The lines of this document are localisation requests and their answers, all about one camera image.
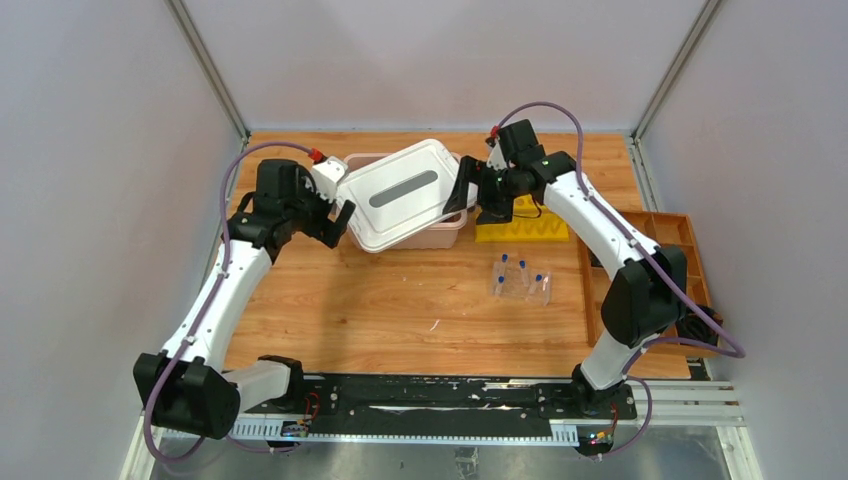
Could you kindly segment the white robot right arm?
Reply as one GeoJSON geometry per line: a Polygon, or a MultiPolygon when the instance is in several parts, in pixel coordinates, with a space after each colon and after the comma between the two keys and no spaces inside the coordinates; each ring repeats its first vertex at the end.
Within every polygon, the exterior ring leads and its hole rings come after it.
{"type": "Polygon", "coordinates": [[[529,195],[594,254],[610,280],[601,304],[603,331],[573,370],[570,397],[577,413],[596,417],[625,383],[638,353],[685,316],[687,258],[632,226],[591,186],[577,159],[546,152],[529,121],[494,128],[486,143],[487,160],[460,159],[443,211],[475,204],[481,223],[509,223],[515,199],[529,195]]]}

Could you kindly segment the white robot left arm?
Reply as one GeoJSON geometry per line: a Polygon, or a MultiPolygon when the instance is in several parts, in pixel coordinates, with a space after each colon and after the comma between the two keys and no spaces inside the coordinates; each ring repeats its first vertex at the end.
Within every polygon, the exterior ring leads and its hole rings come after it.
{"type": "Polygon", "coordinates": [[[134,365],[147,428],[222,439],[241,413],[262,403],[283,413],[304,405],[300,361],[263,355],[225,370],[224,360],[248,301],[292,237],[338,245],[355,210],[351,201],[335,202],[346,173],[336,157],[311,168],[285,159],[260,162],[255,189],[225,216],[212,272],[186,318],[159,353],[143,353],[134,365]]]}

